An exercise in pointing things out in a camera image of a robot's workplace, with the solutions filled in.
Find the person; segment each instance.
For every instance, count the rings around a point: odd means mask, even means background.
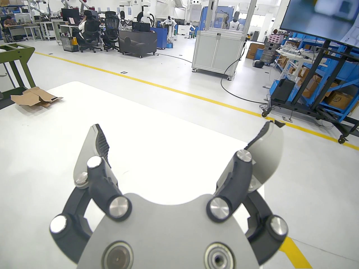
[[[10,15],[8,15],[4,20],[4,27],[7,28],[11,25],[16,25],[16,21],[14,21],[14,19]]]
[[[91,12],[90,10],[85,10],[85,11],[84,11],[84,15],[85,15],[85,17],[83,18],[83,20],[82,20],[81,23],[79,24],[79,30],[80,30],[79,35],[82,37],[82,39],[84,38],[84,37],[82,36],[82,32],[85,31],[85,24],[86,24],[86,22],[89,22],[89,21],[91,21],[91,20],[94,20],[93,15],[92,15],[92,12]]]

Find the window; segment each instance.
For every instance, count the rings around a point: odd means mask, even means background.
[[[253,15],[252,20],[250,21],[250,25],[253,27],[262,27],[264,23],[265,16],[264,15]]]

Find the blue cabinet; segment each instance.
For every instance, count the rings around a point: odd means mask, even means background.
[[[167,29],[151,28],[151,31],[157,33],[157,48],[164,49],[167,47]]]

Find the black speaker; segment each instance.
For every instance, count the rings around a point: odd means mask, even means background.
[[[285,103],[294,88],[295,82],[287,78],[280,79],[278,86],[275,88],[271,95],[271,100]]]

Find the black cable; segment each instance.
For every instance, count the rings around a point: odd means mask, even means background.
[[[262,102],[254,101],[254,100],[249,100],[249,99],[245,99],[245,98],[242,98],[242,97],[240,97],[240,96],[237,96],[237,95],[233,94],[232,92],[229,92],[226,88],[223,87],[222,81],[223,81],[223,78],[224,78],[224,76],[225,76],[227,70],[231,67],[231,65],[233,65],[233,64],[235,64],[237,61],[240,61],[240,60],[241,60],[242,56],[243,56],[244,53],[245,53],[245,50],[246,50],[246,42],[245,42],[245,44],[243,45],[243,52],[242,52],[240,58],[237,59],[236,61],[234,61],[233,63],[231,63],[231,64],[228,66],[228,68],[226,68],[226,70],[224,71],[224,74],[223,74],[222,79],[221,79],[221,86],[222,86],[222,88],[223,88],[225,91],[227,91],[229,94],[231,94],[231,95],[233,95],[233,96],[235,96],[235,97],[237,97],[237,98],[239,98],[239,99],[246,100],[246,101],[249,101],[249,102],[255,103],[255,104],[263,104],[263,105],[265,105],[266,103],[262,103]]]
[[[160,54],[160,55],[165,55],[165,56],[174,57],[175,59],[183,59],[183,58],[181,58],[181,57],[177,57],[177,56],[173,56],[173,55],[168,55],[168,54],[162,54],[162,53],[156,53],[156,54]]]

